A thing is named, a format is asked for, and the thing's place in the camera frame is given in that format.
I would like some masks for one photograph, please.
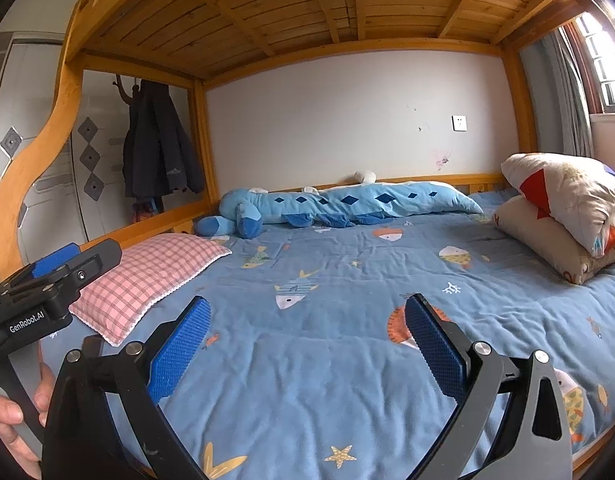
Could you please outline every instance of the wooden bed post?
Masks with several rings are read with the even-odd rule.
[[[508,46],[503,49],[503,64],[510,83],[511,100],[516,115],[516,128],[519,134],[519,150],[534,153],[539,150],[537,128],[534,122],[534,107],[529,94],[529,86],[521,56]]]
[[[199,158],[203,163],[205,173],[205,186],[209,207],[212,211],[218,211],[218,204],[221,200],[216,181],[216,171],[214,168],[214,153],[212,151],[212,139],[209,134],[209,123],[207,122],[207,101],[205,99],[205,87],[200,79],[194,79],[194,86],[190,92],[190,112],[192,119],[192,129],[196,137],[194,142],[199,151]]]
[[[52,113],[36,139],[12,160],[0,181],[1,280],[23,266],[18,248],[18,213],[25,195],[63,149],[76,122],[81,104],[82,59],[77,56],[65,64],[65,53],[79,4],[76,2],[63,41]]]

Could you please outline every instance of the dark jacket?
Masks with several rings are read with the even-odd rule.
[[[152,198],[185,188],[200,193],[204,188],[196,150],[180,124],[167,85],[141,82],[129,107],[123,176],[128,197]]]

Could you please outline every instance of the pink plaid pillow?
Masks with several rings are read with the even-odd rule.
[[[86,286],[70,311],[119,346],[153,304],[231,253],[197,236],[155,236],[124,250],[120,263]]]

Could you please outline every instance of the wall socket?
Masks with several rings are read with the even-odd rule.
[[[452,115],[452,124],[455,132],[467,131],[467,120],[464,115]]]

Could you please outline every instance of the plush toy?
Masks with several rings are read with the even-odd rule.
[[[319,191],[305,187],[300,192],[268,192],[264,189],[234,189],[221,199],[221,216],[202,218],[194,226],[201,236],[230,235],[255,238],[263,224],[287,222],[308,227],[315,221],[328,227],[382,224],[393,218],[425,213],[460,211],[480,213],[471,198],[443,182],[376,183],[371,171],[355,175],[359,184]]]

